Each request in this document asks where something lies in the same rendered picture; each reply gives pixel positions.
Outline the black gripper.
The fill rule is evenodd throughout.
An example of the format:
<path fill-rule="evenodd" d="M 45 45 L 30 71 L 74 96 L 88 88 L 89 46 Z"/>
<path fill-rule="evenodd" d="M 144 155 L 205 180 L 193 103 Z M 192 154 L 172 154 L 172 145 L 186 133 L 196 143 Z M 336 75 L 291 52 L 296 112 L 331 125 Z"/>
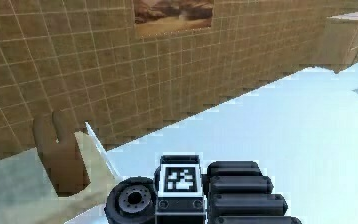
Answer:
<path fill-rule="evenodd" d="M 121 181 L 109 193 L 104 212 L 109 224 L 155 224 L 153 180 L 131 177 Z"/>

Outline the brown framed landscape picture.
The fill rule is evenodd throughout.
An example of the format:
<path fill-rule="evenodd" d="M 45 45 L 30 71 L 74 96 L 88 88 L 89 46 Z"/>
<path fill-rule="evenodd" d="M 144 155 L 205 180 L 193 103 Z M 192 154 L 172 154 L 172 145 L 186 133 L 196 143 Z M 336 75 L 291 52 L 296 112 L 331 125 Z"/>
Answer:
<path fill-rule="evenodd" d="M 133 0 L 136 34 L 150 37 L 209 28 L 214 0 Z"/>

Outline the beige cupboard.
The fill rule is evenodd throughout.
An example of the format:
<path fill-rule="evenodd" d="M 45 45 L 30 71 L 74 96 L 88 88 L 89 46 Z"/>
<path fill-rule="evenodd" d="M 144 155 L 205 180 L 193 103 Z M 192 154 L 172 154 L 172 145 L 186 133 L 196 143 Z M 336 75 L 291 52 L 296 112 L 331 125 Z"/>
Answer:
<path fill-rule="evenodd" d="M 326 18 L 312 63 L 339 73 L 358 62 L 358 12 Z"/>

